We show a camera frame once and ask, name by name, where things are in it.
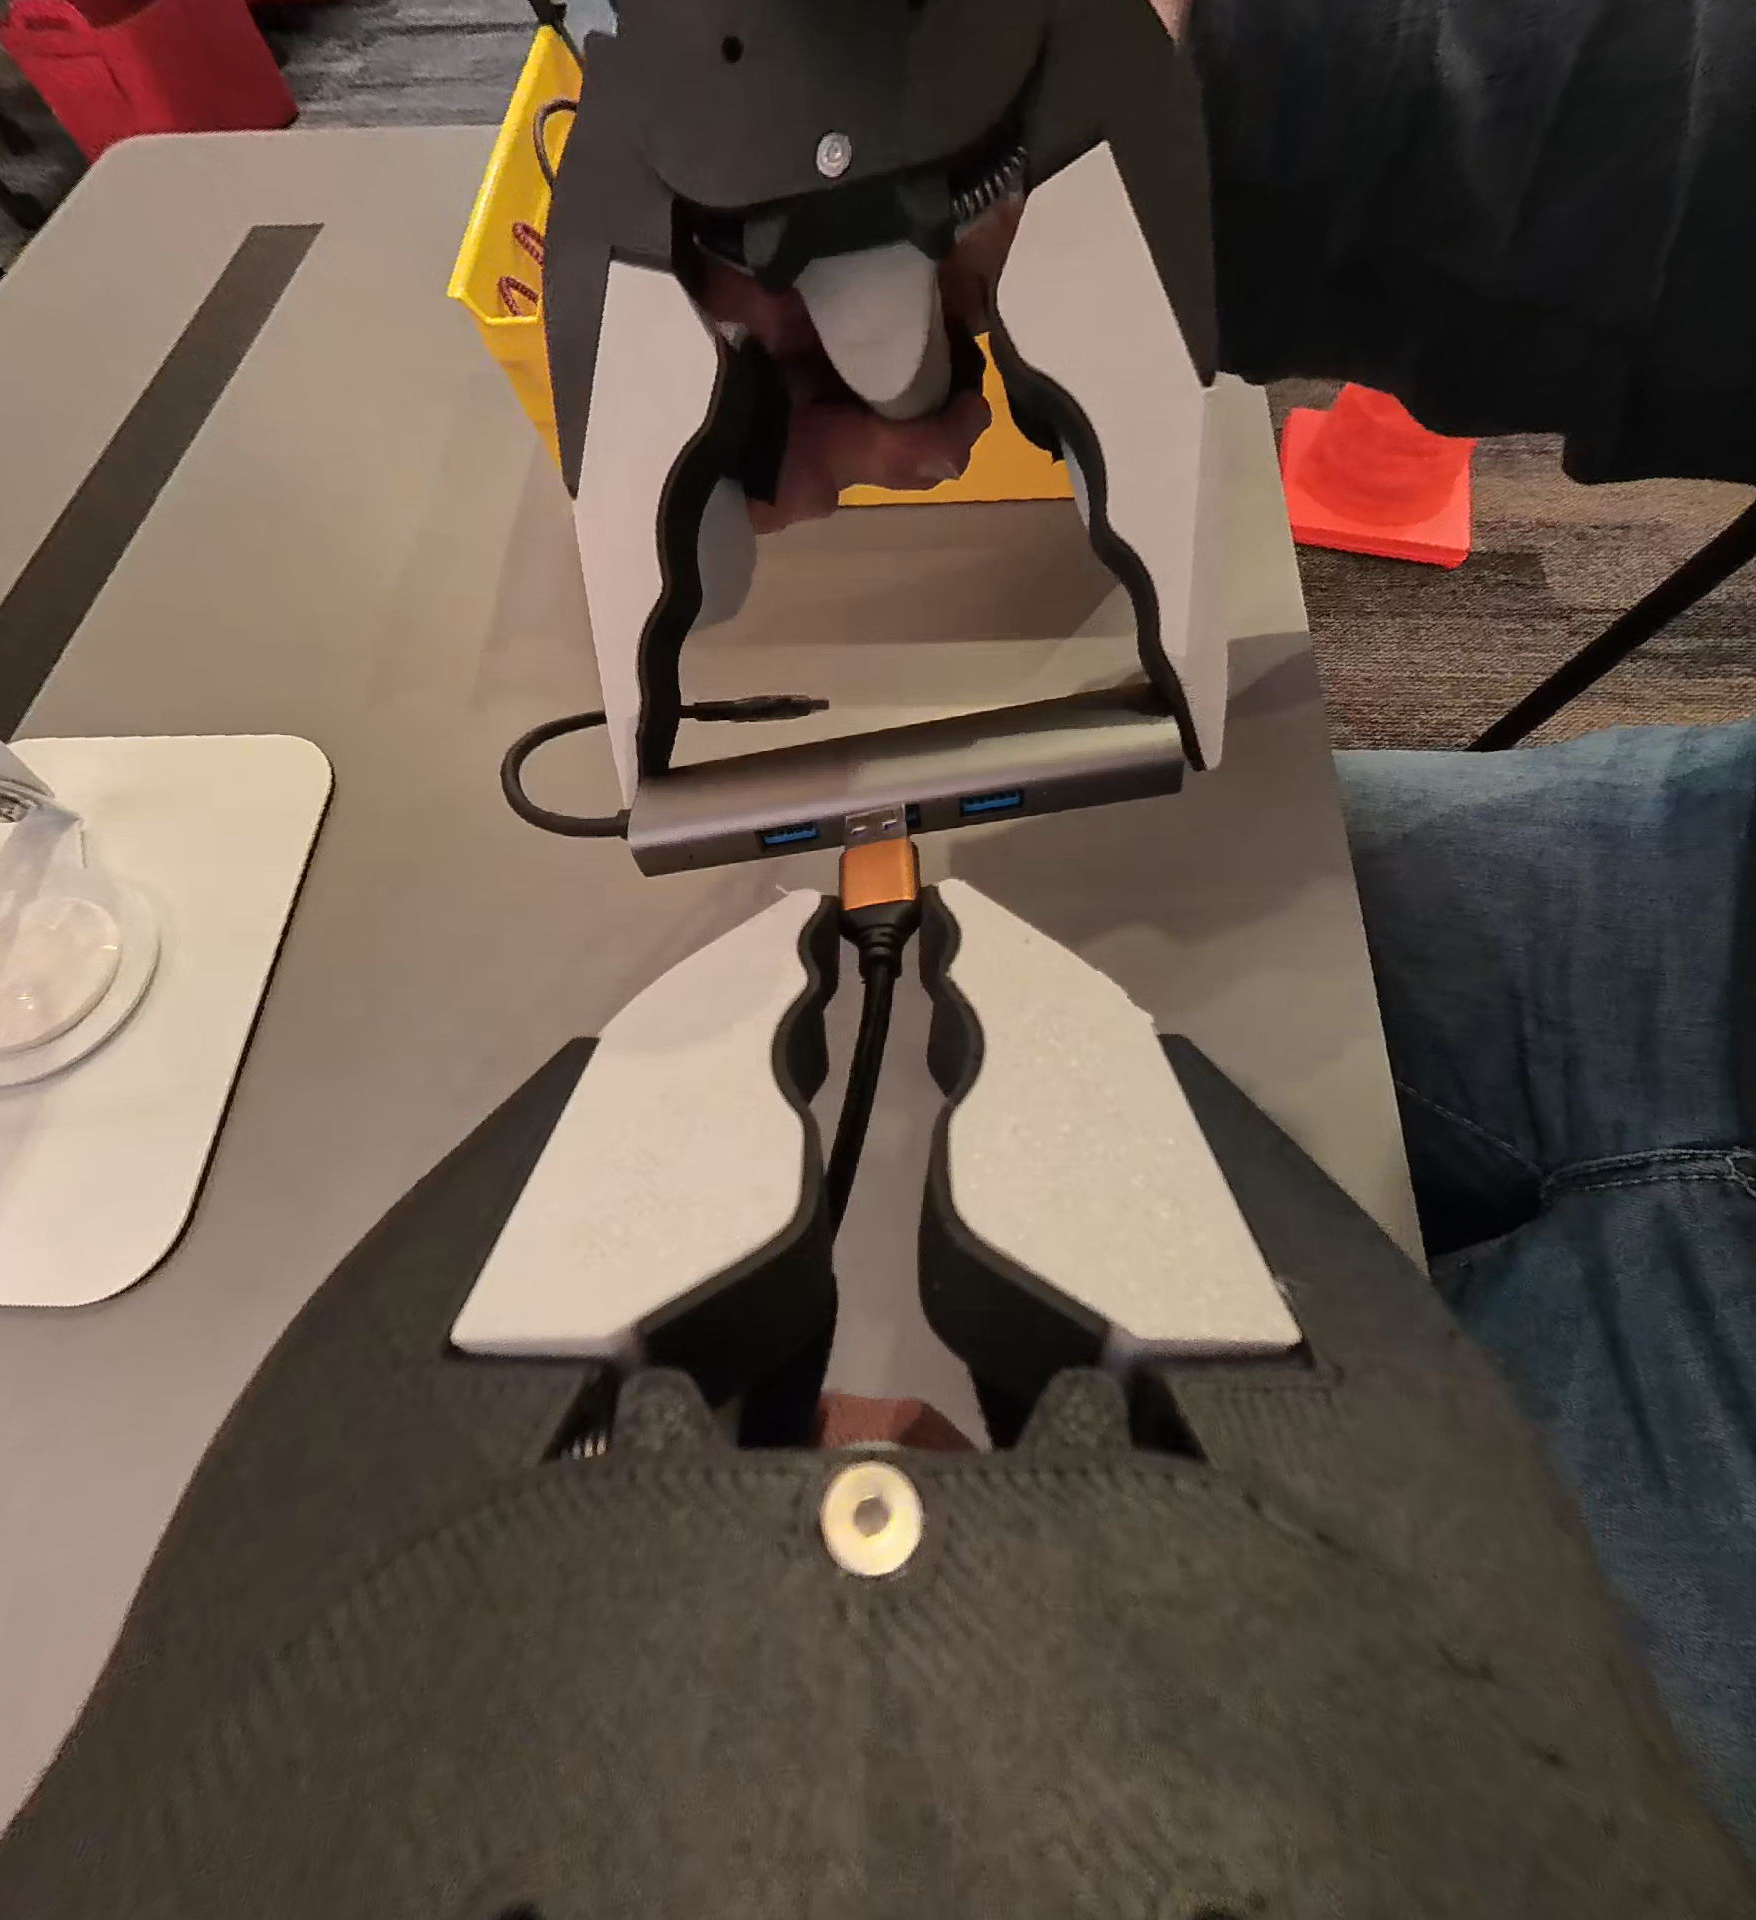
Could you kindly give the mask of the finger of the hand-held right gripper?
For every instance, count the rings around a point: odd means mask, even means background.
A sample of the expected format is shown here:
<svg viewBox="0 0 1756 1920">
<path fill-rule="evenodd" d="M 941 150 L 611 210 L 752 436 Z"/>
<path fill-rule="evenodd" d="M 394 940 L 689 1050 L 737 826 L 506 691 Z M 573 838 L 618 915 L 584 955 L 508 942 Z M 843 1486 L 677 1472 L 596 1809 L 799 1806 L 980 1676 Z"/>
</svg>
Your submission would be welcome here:
<svg viewBox="0 0 1756 1920">
<path fill-rule="evenodd" d="M 1263 403 L 1216 367 L 1201 155 L 1102 137 L 1027 192 L 997 280 L 1006 394 L 1083 490 L 1097 557 L 1125 589 L 1140 664 L 1181 754 L 1227 748 L 1233 649 L 1257 629 L 1270 531 Z"/>
<path fill-rule="evenodd" d="M 611 261 L 573 511 L 621 782 L 671 768 L 685 641 L 746 604 L 752 488 L 774 488 L 788 420 L 762 342 L 674 272 Z"/>
</svg>

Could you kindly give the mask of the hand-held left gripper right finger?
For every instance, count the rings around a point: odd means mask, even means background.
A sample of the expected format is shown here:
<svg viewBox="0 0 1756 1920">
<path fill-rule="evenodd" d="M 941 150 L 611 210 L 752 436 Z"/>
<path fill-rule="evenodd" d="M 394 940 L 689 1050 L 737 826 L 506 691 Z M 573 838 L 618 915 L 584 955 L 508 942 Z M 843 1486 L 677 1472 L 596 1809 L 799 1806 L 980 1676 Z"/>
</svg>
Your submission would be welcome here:
<svg viewBox="0 0 1756 1920">
<path fill-rule="evenodd" d="M 991 1442 L 1062 1374 L 1123 1390 L 1181 1365 L 1286 1368 L 1304 1333 L 1154 1016 L 978 887 L 922 904 L 941 1105 L 917 1290 Z"/>
</svg>

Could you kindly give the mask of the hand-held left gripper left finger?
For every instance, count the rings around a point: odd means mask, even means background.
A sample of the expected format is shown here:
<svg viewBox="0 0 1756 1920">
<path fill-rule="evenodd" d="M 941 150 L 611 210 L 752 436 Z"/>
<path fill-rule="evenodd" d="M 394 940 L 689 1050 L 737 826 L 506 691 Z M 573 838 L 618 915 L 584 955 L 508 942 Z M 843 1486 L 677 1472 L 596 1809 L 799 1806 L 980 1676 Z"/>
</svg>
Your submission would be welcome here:
<svg viewBox="0 0 1756 1920">
<path fill-rule="evenodd" d="M 840 902 L 797 890 L 603 1024 L 450 1329 L 462 1357 L 675 1370 L 744 1446 L 811 1437 L 840 1318 Z"/>
</svg>

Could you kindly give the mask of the black usb cable orange plug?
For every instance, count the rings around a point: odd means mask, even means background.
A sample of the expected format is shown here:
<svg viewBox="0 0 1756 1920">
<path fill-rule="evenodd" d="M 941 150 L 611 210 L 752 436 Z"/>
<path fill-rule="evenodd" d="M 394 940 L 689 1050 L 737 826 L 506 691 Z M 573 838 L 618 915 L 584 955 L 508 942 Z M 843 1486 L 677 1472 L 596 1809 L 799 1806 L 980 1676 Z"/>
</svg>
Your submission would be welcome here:
<svg viewBox="0 0 1756 1920">
<path fill-rule="evenodd" d="M 898 984 L 920 924 L 920 868 L 908 833 L 849 844 L 841 856 L 841 937 L 858 958 L 860 1022 L 828 1158 L 833 1230 L 843 1229 L 877 1103 Z"/>
</svg>

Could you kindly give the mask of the grey usb hub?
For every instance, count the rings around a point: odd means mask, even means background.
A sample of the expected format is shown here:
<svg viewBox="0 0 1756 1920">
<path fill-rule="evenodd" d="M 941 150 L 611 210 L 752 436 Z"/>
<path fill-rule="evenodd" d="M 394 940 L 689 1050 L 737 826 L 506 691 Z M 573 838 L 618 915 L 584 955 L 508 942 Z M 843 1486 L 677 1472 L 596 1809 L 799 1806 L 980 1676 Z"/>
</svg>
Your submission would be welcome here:
<svg viewBox="0 0 1756 1920">
<path fill-rule="evenodd" d="M 1103 687 L 645 776 L 626 838 L 661 878 L 1168 796 L 1186 770 L 1157 695 Z"/>
</svg>

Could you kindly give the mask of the person's right forearm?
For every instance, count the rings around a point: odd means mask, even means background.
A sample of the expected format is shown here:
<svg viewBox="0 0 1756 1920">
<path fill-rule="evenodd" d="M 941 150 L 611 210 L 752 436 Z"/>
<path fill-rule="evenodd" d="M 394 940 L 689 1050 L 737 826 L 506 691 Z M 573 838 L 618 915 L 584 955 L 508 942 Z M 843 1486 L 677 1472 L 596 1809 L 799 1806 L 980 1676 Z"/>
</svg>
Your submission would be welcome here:
<svg viewBox="0 0 1756 1920">
<path fill-rule="evenodd" d="M 1756 2 L 1209 2 L 1221 358 L 1756 490 Z"/>
</svg>

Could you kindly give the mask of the person's right hand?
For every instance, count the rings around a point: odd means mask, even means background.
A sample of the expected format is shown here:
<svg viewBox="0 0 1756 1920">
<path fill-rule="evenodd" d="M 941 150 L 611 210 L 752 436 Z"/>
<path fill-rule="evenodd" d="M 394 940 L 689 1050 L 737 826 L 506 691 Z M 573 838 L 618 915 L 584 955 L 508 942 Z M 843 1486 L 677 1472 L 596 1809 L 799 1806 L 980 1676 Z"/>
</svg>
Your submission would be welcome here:
<svg viewBox="0 0 1756 1920">
<path fill-rule="evenodd" d="M 1025 210 L 1010 198 L 932 260 L 912 243 L 820 258 L 786 293 L 698 249 L 707 313 L 759 341 L 788 400 L 786 448 L 759 533 L 831 514 L 847 488 L 926 492 L 963 476 L 992 412 L 958 381 L 958 341 L 991 322 L 991 298 Z"/>
</svg>

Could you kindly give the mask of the yellow plastic bin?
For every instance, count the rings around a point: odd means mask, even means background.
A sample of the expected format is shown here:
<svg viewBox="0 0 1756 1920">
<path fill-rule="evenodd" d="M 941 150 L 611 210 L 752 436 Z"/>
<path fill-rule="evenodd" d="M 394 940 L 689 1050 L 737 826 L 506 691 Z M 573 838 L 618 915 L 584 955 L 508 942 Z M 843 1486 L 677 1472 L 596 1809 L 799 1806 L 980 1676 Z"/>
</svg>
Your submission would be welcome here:
<svg viewBox="0 0 1756 1920">
<path fill-rule="evenodd" d="M 549 455 L 558 457 L 554 400 L 540 321 L 544 226 L 551 192 L 530 150 L 530 119 L 546 99 L 578 99 L 584 80 L 584 41 L 609 32 L 586 3 L 535 3 L 539 20 L 506 114 L 484 166 L 479 198 L 469 216 L 447 298 L 476 322 L 483 347 L 506 374 L 521 410 Z M 1045 452 L 1012 420 L 1003 372 L 986 338 L 983 391 L 991 425 L 975 446 L 958 479 L 930 492 L 896 492 L 860 485 L 843 492 L 845 505 L 930 505 L 961 501 L 1062 499 L 1073 488 L 1062 459 Z"/>
</svg>

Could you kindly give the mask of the orange traffic cone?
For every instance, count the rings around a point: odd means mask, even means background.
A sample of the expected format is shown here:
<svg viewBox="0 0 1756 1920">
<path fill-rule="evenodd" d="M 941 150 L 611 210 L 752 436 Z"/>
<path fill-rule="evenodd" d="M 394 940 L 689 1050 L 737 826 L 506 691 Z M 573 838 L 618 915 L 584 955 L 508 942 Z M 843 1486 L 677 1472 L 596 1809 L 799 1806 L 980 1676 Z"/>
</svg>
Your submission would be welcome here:
<svg viewBox="0 0 1756 1920">
<path fill-rule="evenodd" d="M 1291 533 L 1300 547 L 1458 568 L 1474 544 L 1476 450 L 1355 383 L 1325 407 L 1297 405 L 1279 434 Z"/>
</svg>

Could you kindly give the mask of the white document holder stand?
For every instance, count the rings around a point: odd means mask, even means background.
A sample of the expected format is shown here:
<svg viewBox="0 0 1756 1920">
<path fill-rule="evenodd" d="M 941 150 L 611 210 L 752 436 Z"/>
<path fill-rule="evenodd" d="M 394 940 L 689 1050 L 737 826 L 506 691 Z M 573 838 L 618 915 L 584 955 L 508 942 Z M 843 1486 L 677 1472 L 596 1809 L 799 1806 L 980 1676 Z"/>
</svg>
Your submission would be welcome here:
<svg viewBox="0 0 1756 1920">
<path fill-rule="evenodd" d="M 179 1245 L 332 796 L 290 733 L 0 737 L 0 1310 Z"/>
</svg>

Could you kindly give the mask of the person's jeans-clad legs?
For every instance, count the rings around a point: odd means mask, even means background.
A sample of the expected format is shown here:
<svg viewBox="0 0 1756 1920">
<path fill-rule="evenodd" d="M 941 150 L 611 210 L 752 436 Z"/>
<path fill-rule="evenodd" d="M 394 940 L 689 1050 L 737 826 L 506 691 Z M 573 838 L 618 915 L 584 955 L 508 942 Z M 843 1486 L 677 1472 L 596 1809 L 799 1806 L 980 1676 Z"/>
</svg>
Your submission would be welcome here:
<svg viewBox="0 0 1756 1920">
<path fill-rule="evenodd" d="M 1339 756 L 1430 1268 L 1577 1492 L 1756 1868 L 1756 718 Z"/>
</svg>

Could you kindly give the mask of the black slanted bar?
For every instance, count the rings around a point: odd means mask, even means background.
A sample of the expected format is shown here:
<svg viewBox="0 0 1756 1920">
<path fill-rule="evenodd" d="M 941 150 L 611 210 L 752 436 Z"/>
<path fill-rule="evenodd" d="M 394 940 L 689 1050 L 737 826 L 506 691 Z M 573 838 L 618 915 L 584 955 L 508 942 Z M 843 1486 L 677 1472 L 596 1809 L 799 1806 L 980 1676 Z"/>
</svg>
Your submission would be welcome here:
<svg viewBox="0 0 1756 1920">
<path fill-rule="evenodd" d="M 1564 660 L 1550 676 L 1501 714 L 1469 745 L 1469 753 L 1510 751 L 1570 707 L 1602 679 L 1660 638 L 1677 616 L 1722 589 L 1756 560 L 1756 497 L 1713 540 L 1689 554 L 1657 586 L 1622 611 L 1598 638 Z"/>
</svg>

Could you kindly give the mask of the low red fabric bag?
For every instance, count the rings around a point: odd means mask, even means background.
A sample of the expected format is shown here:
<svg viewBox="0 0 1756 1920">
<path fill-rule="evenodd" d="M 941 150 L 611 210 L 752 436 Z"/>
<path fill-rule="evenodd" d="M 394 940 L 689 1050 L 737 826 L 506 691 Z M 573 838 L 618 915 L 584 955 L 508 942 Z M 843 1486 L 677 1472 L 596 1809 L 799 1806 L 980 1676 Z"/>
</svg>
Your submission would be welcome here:
<svg viewBox="0 0 1756 1920">
<path fill-rule="evenodd" d="M 299 114 L 246 2 L 12 2 L 0 46 L 87 164 L 129 137 L 281 130 Z"/>
</svg>

